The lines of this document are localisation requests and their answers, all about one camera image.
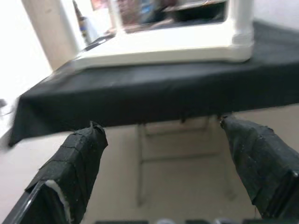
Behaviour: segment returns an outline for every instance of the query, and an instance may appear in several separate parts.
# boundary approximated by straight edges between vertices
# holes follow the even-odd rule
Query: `beige floor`
[[[291,147],[299,149],[299,106],[241,113],[239,116],[268,125]],[[149,127],[157,133],[164,129],[192,128],[202,121],[177,122]],[[222,150],[223,157],[160,162],[144,166],[144,204],[136,205],[137,143],[135,126],[106,130],[109,146],[103,153],[100,172],[94,185],[83,224],[97,220],[149,220],[172,218],[178,224],[186,219],[228,217],[253,218],[255,209],[229,157],[226,136],[213,119],[206,132],[181,133],[147,138],[144,156],[194,154]],[[0,146],[0,222],[12,209],[23,189],[59,148],[66,133],[25,140],[13,150]],[[226,194],[228,170],[236,197]]]
[[[171,218],[177,223],[186,219],[229,217],[253,218],[255,209],[242,186],[224,132],[215,121],[207,132],[155,136],[146,139],[144,156],[187,155],[224,150],[227,170],[236,197],[226,194],[225,169],[220,156],[187,161],[158,162],[144,165],[144,203],[136,205],[137,144],[135,127],[107,130],[109,146],[105,150],[97,181],[84,219],[149,220]]]

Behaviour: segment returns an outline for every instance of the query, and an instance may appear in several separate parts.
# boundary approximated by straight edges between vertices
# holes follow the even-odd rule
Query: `chair leg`
[[[136,191],[136,204],[138,207],[140,207],[143,203],[142,200],[142,188],[143,188],[143,157],[142,157],[142,151],[143,151],[143,125],[137,126],[137,191]]]

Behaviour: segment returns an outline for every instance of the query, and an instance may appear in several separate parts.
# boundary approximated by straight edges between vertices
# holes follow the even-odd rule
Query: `black tape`
[[[272,129],[256,123],[224,118],[232,159],[248,195],[262,217],[299,218],[292,213],[299,200],[299,154]]]
[[[47,223],[32,222],[47,216],[51,217],[50,223],[67,223],[59,196],[44,184],[47,180],[54,180],[69,205],[71,223],[79,224],[86,212],[100,159],[107,145],[104,130],[93,122],[89,128],[69,135],[52,158],[39,169],[25,189],[26,196],[22,196],[4,223]]]

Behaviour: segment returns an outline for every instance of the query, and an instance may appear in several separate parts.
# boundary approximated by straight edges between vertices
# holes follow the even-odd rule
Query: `black fabric cover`
[[[77,130],[223,114],[299,102],[299,33],[254,24],[246,63],[86,69],[40,83],[19,100],[9,145]]]

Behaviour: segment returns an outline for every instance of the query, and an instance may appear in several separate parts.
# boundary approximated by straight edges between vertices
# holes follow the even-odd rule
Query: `white plastic stand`
[[[112,40],[82,53],[76,69],[133,64],[225,60],[244,62],[253,48],[254,0],[228,0],[221,24],[167,28],[126,34],[118,6],[111,0],[119,33]]]

